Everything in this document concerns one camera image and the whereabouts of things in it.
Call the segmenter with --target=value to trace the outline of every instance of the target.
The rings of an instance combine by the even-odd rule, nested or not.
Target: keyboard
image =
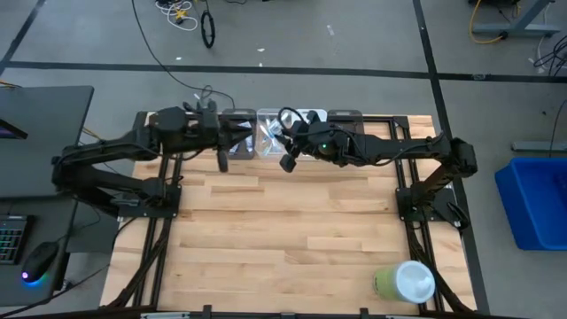
[[[26,239],[29,216],[0,215],[0,265],[16,265]]]

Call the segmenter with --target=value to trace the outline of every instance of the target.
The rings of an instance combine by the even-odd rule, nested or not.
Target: clear plastic container
[[[297,111],[307,120],[309,111],[316,111],[321,121],[327,120],[327,112],[321,109],[298,109]],[[260,109],[256,112],[257,129],[255,149],[261,158],[281,157],[286,153],[285,148],[276,140],[276,135],[281,135],[282,127],[277,121],[280,109]],[[295,113],[284,111],[282,113],[283,124],[290,128],[294,121],[299,120]]]

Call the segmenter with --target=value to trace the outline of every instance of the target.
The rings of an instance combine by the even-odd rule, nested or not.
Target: black desk
[[[0,307],[49,298],[63,279],[68,238],[59,241],[58,255],[38,284],[21,280],[21,265],[39,244],[64,236],[73,225],[77,203],[54,196],[50,159],[79,141],[93,91],[85,86],[0,89],[0,117],[29,134],[27,141],[0,139],[0,214],[34,216],[19,264],[0,266]],[[29,188],[30,197],[16,197],[18,191],[10,187],[14,181]]]

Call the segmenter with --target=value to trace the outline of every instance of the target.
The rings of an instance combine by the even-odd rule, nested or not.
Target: white lid
[[[421,262],[404,261],[396,270],[396,288],[404,300],[420,304],[433,296],[435,279]]]

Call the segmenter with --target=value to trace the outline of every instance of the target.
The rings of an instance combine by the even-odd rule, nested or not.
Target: computer mouse
[[[39,244],[32,253],[29,254],[21,269],[21,278],[26,283],[33,283],[45,274],[49,269],[57,251],[57,242],[44,242]]]

